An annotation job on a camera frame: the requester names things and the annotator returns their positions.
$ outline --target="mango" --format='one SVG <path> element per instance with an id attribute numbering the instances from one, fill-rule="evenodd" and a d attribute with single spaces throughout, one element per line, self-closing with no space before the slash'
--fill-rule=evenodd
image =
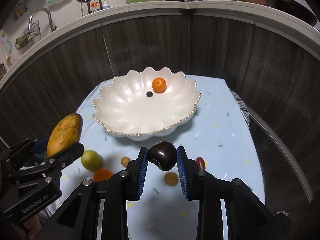
<path id="1" fill-rule="evenodd" d="M 53 129 L 48 145 L 47 158 L 79 142 L 82 131 L 82 117 L 79 114 L 69 114 Z"/>

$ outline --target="white countertop edge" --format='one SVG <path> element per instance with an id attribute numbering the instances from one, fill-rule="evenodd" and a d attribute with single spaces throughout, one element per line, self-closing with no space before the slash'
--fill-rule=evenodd
<path id="1" fill-rule="evenodd" d="M 271 19 L 281 23 L 282 25 L 287 25 L 288 27 L 297 30 L 299 33 L 302 33 L 303 35 L 312 39 L 320 46 L 320 32 L 318 30 L 304 21 L 277 9 L 241 1 L 215 1 L 214 6 L 212 6 L 213 4 L 211 1 L 199 1 L 193 3 L 194 5 L 191 5 L 190 3 L 188 7 L 189 9 L 222 9 L 239 13 L 244 12 L 254 16 Z"/>
<path id="2" fill-rule="evenodd" d="M 282 25 L 287 25 L 297 32 L 313 40 L 320 46 L 320 32 L 302 20 L 293 17 L 282 11 L 248 2 L 240 1 L 198 1 L 198 2 L 176 2 L 176 1 L 155 1 L 155 2 L 140 2 L 133 4 L 126 4 L 116 7 L 111 7 L 106 10 L 101 10 L 93 14 L 86 15 L 76 19 L 50 33 L 42 38 L 39 42 L 28 49 L 7 71 L 4 77 L 0 80 L 0 89 L 6 84 L 11 75 L 13 75 L 20 66 L 26 62 L 33 54 L 39 51 L 56 38 L 68 33 L 76 28 L 85 26 L 86 24 L 99 22 L 101 19 L 117 15 L 125 12 L 140 11 L 147 9 L 220 9 L 225 11 L 233 11 L 237 13 L 251 14 L 257 17 L 263 17 L 279 22 Z"/>

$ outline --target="dark wood panel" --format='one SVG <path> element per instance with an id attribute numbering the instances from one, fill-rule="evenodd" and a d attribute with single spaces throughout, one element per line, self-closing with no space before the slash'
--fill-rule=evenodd
<path id="1" fill-rule="evenodd" d="M 297 44 L 255 27 L 241 98 L 296 157 L 320 189 L 320 62 Z"/>
<path id="2" fill-rule="evenodd" d="M 190 74 L 225 79 L 239 93 L 249 63 L 254 25 L 219 17 L 193 17 Z"/>
<path id="3" fill-rule="evenodd" d="M 307 203 L 293 170 L 268 136 L 253 122 L 250 133 L 263 171 L 266 207 L 271 213 L 290 211 Z"/>
<path id="4" fill-rule="evenodd" d="M 49 97 L 64 117 L 102 81 L 113 78 L 100 28 L 82 33 L 34 61 Z"/>
<path id="5" fill-rule="evenodd" d="M 116 76 L 146 67 L 188 73 L 189 20 L 185 16 L 143 17 L 102 27 Z"/>
<path id="6" fill-rule="evenodd" d="M 320 196 L 312 203 L 289 212 L 292 221 L 292 240 L 320 239 Z"/>
<path id="7" fill-rule="evenodd" d="M 26 138 L 45 138 L 62 119 L 33 65 L 0 96 L 0 136 L 9 145 Z"/>

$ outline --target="white scalloped bowl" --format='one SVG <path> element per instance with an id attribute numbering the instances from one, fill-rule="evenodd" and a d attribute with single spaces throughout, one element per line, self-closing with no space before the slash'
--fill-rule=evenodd
<path id="1" fill-rule="evenodd" d="M 167 83 L 163 93 L 153 92 L 152 81 L 157 77 Z M 144 141 L 166 136 L 189 121 L 200 97 L 196 81 L 187 81 L 183 72 L 173 74 L 167 67 L 159 71 L 147 67 L 141 73 L 131 70 L 101 88 L 100 98 L 93 100 L 97 110 L 93 118 L 113 136 Z"/>

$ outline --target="wire basket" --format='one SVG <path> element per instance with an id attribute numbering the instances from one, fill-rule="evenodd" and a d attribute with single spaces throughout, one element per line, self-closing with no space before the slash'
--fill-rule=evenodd
<path id="1" fill-rule="evenodd" d="M 36 21 L 32 24 L 31 30 L 31 33 L 28 33 L 28 29 L 26 29 L 23 33 L 21 33 L 20 37 L 16 39 L 15 47 L 17 50 L 22 49 L 30 41 L 34 40 L 36 36 L 40 35 L 39 21 Z"/>

